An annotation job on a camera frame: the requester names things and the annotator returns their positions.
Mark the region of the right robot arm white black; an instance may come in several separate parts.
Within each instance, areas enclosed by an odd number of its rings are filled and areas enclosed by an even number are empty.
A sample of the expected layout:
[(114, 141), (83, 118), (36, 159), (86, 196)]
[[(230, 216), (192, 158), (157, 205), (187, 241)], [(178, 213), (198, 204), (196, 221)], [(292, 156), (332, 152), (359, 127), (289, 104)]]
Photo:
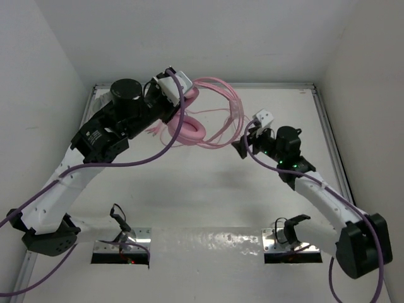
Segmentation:
[(315, 166), (301, 154), (301, 129), (280, 127), (260, 130), (251, 122), (246, 133), (232, 142), (241, 158), (263, 153), (277, 163), (280, 179), (308, 200), (333, 227), (325, 232), (309, 224), (310, 216), (289, 218), (283, 238), (289, 246), (309, 242), (333, 256), (341, 269), (353, 279), (360, 278), (393, 260), (388, 224), (378, 213), (369, 215), (347, 202), (327, 185)]

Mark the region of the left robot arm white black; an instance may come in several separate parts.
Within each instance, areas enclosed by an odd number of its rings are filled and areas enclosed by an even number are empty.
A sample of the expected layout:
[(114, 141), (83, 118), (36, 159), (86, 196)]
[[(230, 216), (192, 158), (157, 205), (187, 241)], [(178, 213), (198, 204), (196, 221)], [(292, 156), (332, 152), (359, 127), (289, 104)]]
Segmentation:
[(69, 209), (82, 191), (106, 168), (118, 168), (116, 158), (129, 142), (153, 123), (182, 122), (186, 94), (193, 83), (181, 72), (167, 69), (142, 85), (120, 79), (95, 99), (95, 109), (74, 135), (47, 184), (6, 221), (23, 232), (22, 242), (34, 253), (58, 256), (81, 242), (114, 242), (131, 231), (114, 212), (99, 219), (76, 218)]

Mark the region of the pink headphones with cable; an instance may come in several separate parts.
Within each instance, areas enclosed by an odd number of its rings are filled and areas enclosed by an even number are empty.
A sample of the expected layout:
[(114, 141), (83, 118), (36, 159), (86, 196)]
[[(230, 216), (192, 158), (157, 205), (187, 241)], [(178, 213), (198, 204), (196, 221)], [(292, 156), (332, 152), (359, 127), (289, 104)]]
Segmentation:
[(240, 135), (244, 126), (244, 107), (242, 100), (234, 88), (227, 82), (214, 78), (202, 77), (193, 81), (193, 87), (184, 95), (184, 105), (188, 108), (199, 96), (199, 89), (206, 88), (218, 93), (227, 99), (229, 107), (225, 109), (229, 116), (214, 135), (206, 138), (206, 128), (202, 123), (189, 115), (189, 111), (184, 112), (184, 118), (180, 119), (180, 114), (175, 114), (169, 122), (161, 121), (157, 126), (148, 129), (149, 132), (157, 134), (165, 125), (172, 138), (181, 145), (197, 145), (205, 149), (223, 148), (235, 141)]

